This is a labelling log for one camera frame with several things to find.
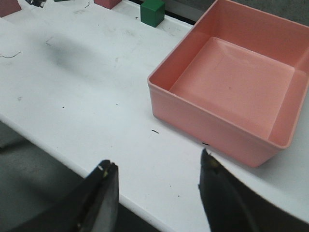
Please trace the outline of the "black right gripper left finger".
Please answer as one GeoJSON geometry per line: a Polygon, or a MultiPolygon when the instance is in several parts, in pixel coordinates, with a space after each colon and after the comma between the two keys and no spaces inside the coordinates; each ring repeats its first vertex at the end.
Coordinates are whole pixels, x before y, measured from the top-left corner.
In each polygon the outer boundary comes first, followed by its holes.
{"type": "Polygon", "coordinates": [[[118,166],[103,160],[64,199],[13,228],[14,232],[113,232],[118,203],[118,166]]]}

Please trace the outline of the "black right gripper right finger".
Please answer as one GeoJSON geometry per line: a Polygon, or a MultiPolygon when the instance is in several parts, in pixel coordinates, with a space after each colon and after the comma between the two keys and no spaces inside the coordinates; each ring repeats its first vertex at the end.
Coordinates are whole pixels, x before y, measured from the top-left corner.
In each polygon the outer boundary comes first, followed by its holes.
{"type": "Polygon", "coordinates": [[[270,203],[231,174],[206,149],[199,192],[212,232],[307,232],[309,224],[270,203]]]}

